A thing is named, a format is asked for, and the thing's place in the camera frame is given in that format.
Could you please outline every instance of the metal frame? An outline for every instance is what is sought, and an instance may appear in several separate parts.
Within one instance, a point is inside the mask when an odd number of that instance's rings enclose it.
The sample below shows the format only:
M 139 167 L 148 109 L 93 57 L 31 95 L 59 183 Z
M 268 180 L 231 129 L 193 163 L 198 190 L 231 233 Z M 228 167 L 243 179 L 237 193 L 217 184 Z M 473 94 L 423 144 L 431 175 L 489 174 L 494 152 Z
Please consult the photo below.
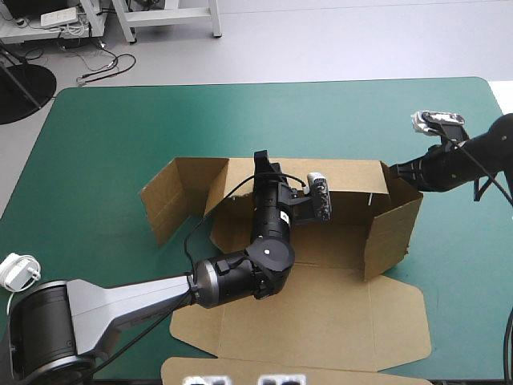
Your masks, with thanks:
M 164 0 L 163 10 L 130 12 L 125 0 L 112 0 L 121 29 L 127 42 L 135 43 L 135 30 L 139 26 L 169 26 L 191 22 L 212 22 L 212 32 L 222 36 L 217 0 L 208 0 L 208 7 L 180 8 L 180 0 Z

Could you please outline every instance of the black circular base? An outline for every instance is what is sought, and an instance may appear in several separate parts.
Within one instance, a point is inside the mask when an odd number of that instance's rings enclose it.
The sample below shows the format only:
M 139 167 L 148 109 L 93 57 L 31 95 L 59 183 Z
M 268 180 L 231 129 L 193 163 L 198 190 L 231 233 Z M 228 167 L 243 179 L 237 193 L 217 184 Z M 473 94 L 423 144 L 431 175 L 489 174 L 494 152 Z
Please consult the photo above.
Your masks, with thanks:
M 7 70 L 26 88 L 42 107 L 54 96 L 57 80 L 47 68 L 34 64 L 20 64 Z M 13 123 L 39 111 L 14 84 L 12 79 L 0 70 L 0 124 Z

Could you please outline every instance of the cardboard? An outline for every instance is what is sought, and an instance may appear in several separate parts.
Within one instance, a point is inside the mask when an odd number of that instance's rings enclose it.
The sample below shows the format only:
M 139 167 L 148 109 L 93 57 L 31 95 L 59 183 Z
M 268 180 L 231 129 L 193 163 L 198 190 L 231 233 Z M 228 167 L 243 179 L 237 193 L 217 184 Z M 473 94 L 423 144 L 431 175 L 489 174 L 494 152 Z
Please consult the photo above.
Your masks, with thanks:
M 214 367 L 266 363 L 269 368 L 308 369 L 318 378 L 333 371 L 340 376 L 376 372 L 427 357 L 430 337 L 422 293 L 380 275 L 404 258 L 422 194 L 390 179 L 388 168 L 376 160 L 272 161 L 303 179 L 308 172 L 323 173 L 333 219 L 293 228 L 296 264 L 281 293 L 210 310 L 182 309 L 173 315 L 173 336 L 221 358 L 216 364 L 208 361 Z M 224 198 L 253 168 L 251 158 L 178 158 L 168 164 L 141 192 L 159 244 L 191 213 L 216 208 L 213 243 L 225 253 L 246 247 L 252 182 L 233 199 Z M 180 371 L 182 365 L 199 364 L 170 359 L 165 367 Z M 246 371 L 237 366 L 224 374 L 239 372 Z M 244 377 L 243 383 L 252 382 Z
M 189 375 L 226 375 L 230 373 L 234 385 L 257 385 L 266 374 L 304 374 L 309 385 L 431 385 L 425 379 L 408 379 L 396 375 L 327 371 L 305 367 L 286 367 L 275 363 L 252 363 L 236 359 L 181 359 L 172 358 L 162 366 L 164 385 L 181 385 Z

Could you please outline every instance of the white table leg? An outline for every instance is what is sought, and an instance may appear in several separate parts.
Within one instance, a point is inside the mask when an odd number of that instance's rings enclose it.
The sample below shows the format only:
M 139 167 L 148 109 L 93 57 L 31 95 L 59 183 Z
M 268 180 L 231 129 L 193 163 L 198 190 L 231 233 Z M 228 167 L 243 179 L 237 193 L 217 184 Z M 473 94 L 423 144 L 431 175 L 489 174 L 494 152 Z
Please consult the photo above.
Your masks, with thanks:
M 212 16 L 212 29 L 214 36 L 220 38 L 223 35 L 223 32 L 221 31 L 217 0 L 208 0 L 208 7 L 210 8 L 210 15 Z

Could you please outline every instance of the power strip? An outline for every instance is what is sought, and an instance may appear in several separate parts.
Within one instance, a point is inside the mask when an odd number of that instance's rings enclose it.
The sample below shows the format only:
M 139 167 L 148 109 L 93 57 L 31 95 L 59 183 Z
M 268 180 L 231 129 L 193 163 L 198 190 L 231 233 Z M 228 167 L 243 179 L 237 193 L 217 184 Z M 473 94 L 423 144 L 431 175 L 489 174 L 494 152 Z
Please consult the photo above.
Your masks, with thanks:
M 67 8 L 65 10 L 56 10 L 49 14 L 41 15 L 41 28 L 52 28 L 54 26 L 65 26 L 77 22 L 79 16 L 75 7 Z

